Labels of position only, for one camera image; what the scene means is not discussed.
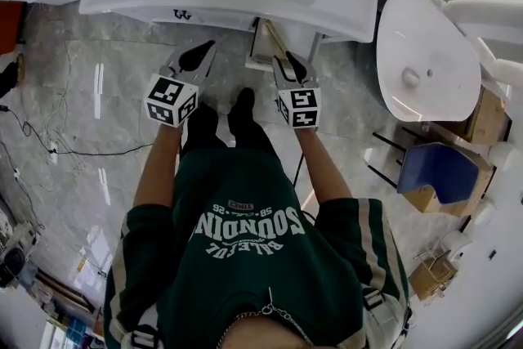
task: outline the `fiducial marker cube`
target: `fiducial marker cube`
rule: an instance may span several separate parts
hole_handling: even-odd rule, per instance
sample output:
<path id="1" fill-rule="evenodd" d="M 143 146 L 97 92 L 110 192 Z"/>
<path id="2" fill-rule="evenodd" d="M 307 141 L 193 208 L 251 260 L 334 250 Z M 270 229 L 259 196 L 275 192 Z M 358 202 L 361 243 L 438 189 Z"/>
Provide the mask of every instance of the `fiducial marker cube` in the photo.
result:
<path id="1" fill-rule="evenodd" d="M 196 109 L 198 93 L 199 88 L 194 84 L 153 74 L 144 96 L 147 117 L 179 127 Z"/>
<path id="2" fill-rule="evenodd" d="M 278 91 L 278 109 L 292 128 L 314 128 L 320 123 L 321 90 L 317 88 Z"/>

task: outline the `cardboard box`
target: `cardboard box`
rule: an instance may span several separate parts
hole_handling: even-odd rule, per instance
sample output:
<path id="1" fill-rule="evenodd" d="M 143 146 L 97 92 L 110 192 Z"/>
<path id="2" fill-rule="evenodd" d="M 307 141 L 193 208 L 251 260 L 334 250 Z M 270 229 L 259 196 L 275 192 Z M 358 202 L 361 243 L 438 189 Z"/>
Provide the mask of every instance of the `cardboard box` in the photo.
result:
<path id="1" fill-rule="evenodd" d="M 422 261 L 409 277 L 410 285 L 420 301 L 429 298 L 456 274 L 457 270 L 447 260 L 447 254 L 448 252 L 437 259 L 430 257 Z"/>
<path id="2" fill-rule="evenodd" d="M 470 117 L 460 123 L 439 122 L 438 125 L 471 144 L 494 145 L 502 135 L 505 119 L 505 102 L 482 87 Z"/>
<path id="3" fill-rule="evenodd" d="M 421 213 L 447 213 L 456 217 L 472 215 L 476 211 L 481 196 L 485 193 L 492 177 L 492 168 L 478 154 L 455 146 L 457 150 L 465 154 L 480 170 L 477 175 L 476 184 L 472 190 L 471 197 L 467 201 L 456 204 L 442 205 L 436 197 L 432 186 L 424 186 L 417 190 L 404 192 L 403 196 Z"/>

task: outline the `sticker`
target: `sticker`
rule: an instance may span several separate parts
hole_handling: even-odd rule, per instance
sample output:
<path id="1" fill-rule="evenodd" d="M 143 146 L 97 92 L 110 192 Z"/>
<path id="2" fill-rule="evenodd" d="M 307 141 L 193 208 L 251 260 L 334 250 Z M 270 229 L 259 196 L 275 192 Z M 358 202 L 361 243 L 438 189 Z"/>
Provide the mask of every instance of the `sticker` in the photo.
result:
<path id="1" fill-rule="evenodd" d="M 178 123 L 182 123 L 189 114 L 196 109 L 196 92 L 178 108 Z"/>
<path id="2" fill-rule="evenodd" d="M 317 118 L 317 110 L 295 112 L 293 115 L 293 127 L 313 127 L 316 125 Z"/>
<path id="3" fill-rule="evenodd" d="M 184 85 L 171 78 L 159 78 L 149 94 L 149 98 L 165 105 L 173 106 Z"/>
<path id="4" fill-rule="evenodd" d="M 315 108 L 318 106 L 316 95 L 312 89 L 291 91 L 291 102 L 293 103 L 293 108 Z"/>
<path id="5" fill-rule="evenodd" d="M 229 205 L 229 208 L 240 209 L 242 211 L 252 211 L 254 209 L 253 204 L 241 204 L 239 202 L 235 202 L 230 199 L 229 199 L 229 203 L 227 205 Z"/>
<path id="6" fill-rule="evenodd" d="M 156 121 L 161 123 L 166 123 L 169 125 L 174 125 L 172 120 L 172 111 L 166 110 L 161 106 L 153 105 L 147 102 L 147 110 L 149 111 L 149 116 Z"/>
<path id="7" fill-rule="evenodd" d="M 287 106 L 285 106 L 284 101 L 282 100 L 281 96 L 279 97 L 279 112 L 284 116 L 285 121 L 288 123 L 288 109 Z"/>

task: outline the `green sweatshirt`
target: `green sweatshirt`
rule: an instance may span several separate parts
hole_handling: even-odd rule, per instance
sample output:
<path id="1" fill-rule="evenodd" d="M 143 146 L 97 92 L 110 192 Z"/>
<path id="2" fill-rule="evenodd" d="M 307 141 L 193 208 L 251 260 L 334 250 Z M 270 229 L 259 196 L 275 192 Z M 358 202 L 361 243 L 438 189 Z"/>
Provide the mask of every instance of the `green sweatshirt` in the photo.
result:
<path id="1" fill-rule="evenodd" d="M 323 203 L 313 226 L 279 160 L 248 149 L 190 152 L 173 201 L 123 222 L 105 295 L 109 349 L 155 303 L 166 349 L 214 348 L 238 314 L 269 302 L 316 346 L 389 349 L 398 337 L 408 289 L 380 201 Z"/>

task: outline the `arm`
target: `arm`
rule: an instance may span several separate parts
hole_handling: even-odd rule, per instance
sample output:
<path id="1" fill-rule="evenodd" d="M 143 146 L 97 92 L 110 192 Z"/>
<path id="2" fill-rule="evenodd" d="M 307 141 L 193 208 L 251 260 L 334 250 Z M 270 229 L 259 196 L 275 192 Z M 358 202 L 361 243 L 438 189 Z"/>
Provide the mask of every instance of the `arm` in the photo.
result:
<path id="1" fill-rule="evenodd" d="M 136 189 L 135 207 L 142 204 L 171 207 L 180 140 L 181 127 L 160 126 Z"/>
<path id="2" fill-rule="evenodd" d="M 120 242 L 107 275 L 105 344 L 120 348 L 142 314 L 172 281 L 172 192 L 181 128 L 161 125 L 136 190 L 134 208 L 123 220 Z"/>
<path id="3" fill-rule="evenodd" d="M 333 199 L 352 198 L 342 174 L 337 170 L 315 131 L 311 128 L 302 128 L 295 130 L 295 133 L 307 162 L 318 203 L 322 204 Z"/>

